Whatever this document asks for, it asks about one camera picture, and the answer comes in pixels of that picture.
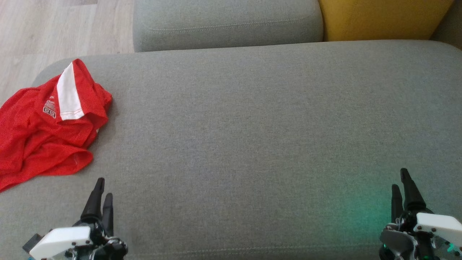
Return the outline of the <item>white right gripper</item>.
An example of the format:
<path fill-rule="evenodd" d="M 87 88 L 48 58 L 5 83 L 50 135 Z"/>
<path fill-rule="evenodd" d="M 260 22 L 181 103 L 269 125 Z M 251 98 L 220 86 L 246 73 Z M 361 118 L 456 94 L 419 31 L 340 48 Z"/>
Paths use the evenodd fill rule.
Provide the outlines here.
<path fill-rule="evenodd" d="M 400 169 L 400 188 L 391 186 L 391 222 L 379 237 L 380 260 L 460 260 L 461 222 L 455 217 L 427 212 L 416 183 L 406 168 Z"/>

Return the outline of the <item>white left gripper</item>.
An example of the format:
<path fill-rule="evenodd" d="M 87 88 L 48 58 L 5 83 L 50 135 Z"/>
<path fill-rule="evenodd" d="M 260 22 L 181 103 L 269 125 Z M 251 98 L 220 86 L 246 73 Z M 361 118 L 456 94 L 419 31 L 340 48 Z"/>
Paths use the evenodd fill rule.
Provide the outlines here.
<path fill-rule="evenodd" d="M 71 227 L 51 229 L 46 235 L 33 235 L 29 256 L 33 260 L 123 260 L 128 245 L 114 236 L 113 194 L 106 194 L 101 211 L 105 179 L 98 178 L 80 216 Z"/>

